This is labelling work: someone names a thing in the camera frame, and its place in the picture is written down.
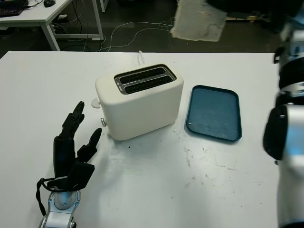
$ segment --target white table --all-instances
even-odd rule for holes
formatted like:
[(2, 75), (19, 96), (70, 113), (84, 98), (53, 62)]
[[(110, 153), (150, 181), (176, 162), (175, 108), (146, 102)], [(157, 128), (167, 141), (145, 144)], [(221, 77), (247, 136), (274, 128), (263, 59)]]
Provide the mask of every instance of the white table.
[[(96, 0), (92, 0), (94, 14), (97, 22), (98, 34), (56, 34), (51, 26), (52, 20), (71, 2), (72, 0), (56, 0), (56, 4), (51, 7), (44, 7), (43, 3), (24, 10), (20, 15), (14, 17), (0, 18), (0, 27), (35, 27), (41, 26), (53, 51), (60, 51), (56, 38), (99, 38), (103, 40), (103, 32), (97, 9)], [(29, 0), (28, 5), (37, 2)]]
[[(274, 228), (278, 170), (262, 149), (277, 91), (272, 54), (144, 53), (184, 77), (174, 124), (124, 141), (107, 128), (75, 217), (86, 228)], [(53, 139), (85, 102), (76, 149), (101, 126), (95, 80), (138, 65), (137, 53), (8, 52), (0, 60), (0, 227), (37, 227), (36, 182), (53, 177)], [(243, 137), (227, 144), (184, 130), (195, 85), (239, 95)], [(49, 193), (42, 190), (47, 206)]]

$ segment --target robotic hand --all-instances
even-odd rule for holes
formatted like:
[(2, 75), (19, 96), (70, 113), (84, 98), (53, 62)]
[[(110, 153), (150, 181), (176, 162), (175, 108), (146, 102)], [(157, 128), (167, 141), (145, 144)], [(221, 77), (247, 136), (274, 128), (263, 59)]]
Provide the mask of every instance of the robotic hand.
[[(80, 190), (86, 187), (95, 169), (87, 162), (97, 152), (96, 145), (102, 132), (98, 128), (88, 145), (83, 145), (75, 157), (74, 135), (85, 117), (82, 114), (84, 106), (84, 102), (79, 102), (63, 123), (61, 134), (54, 139), (55, 178), (42, 178), (37, 183), (36, 198), (44, 216), (40, 228), (76, 228), (74, 211), (81, 199)], [(51, 192), (47, 213), (41, 203), (41, 185)]]

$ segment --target toaster power cord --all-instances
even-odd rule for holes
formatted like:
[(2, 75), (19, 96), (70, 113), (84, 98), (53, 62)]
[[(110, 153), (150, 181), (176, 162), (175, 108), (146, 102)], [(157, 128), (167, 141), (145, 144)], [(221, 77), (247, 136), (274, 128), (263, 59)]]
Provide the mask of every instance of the toaster power cord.
[(141, 50), (138, 51), (138, 55), (142, 58), (142, 63), (145, 64), (144, 58), (143, 58), (143, 52)]

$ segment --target computer mouse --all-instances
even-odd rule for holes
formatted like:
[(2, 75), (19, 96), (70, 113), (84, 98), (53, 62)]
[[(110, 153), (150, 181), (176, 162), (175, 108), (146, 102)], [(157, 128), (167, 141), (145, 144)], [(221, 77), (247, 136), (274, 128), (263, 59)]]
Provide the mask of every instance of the computer mouse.
[(43, 5), (44, 7), (51, 7), (53, 5), (55, 5), (55, 0), (44, 0)]

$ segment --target table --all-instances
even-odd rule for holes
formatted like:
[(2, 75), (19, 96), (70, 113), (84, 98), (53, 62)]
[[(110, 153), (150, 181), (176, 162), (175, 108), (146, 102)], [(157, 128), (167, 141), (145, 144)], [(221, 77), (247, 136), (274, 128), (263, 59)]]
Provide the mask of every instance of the table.
[[(174, 124), (115, 141), (107, 128), (95, 172), (75, 212), (87, 228), (274, 228), (278, 170), (262, 149), (277, 92), (277, 66), (263, 53), (143, 53), (184, 78)], [(36, 183), (53, 177), (53, 139), (76, 104), (85, 119), (76, 149), (101, 126), (95, 80), (139, 62), (137, 53), (8, 52), (0, 60), (0, 227), (37, 227)], [(191, 89), (239, 95), (243, 137), (225, 143), (185, 131)], [(42, 190), (47, 206), (49, 193)]]
[[(14, 17), (0, 18), (1, 27), (35, 27), (40, 26), (53, 51), (60, 51), (56, 38), (98, 38), (103, 40), (103, 32), (97, 9), (96, 0), (92, 0), (95, 18), (97, 22), (98, 34), (56, 34), (51, 26), (52, 20), (71, 2), (72, 0), (56, 0), (56, 4), (51, 7), (44, 7), (43, 3), (36, 7), (24, 10), (20, 15)], [(28, 5), (34, 5), (34, 0), (29, 0)]]

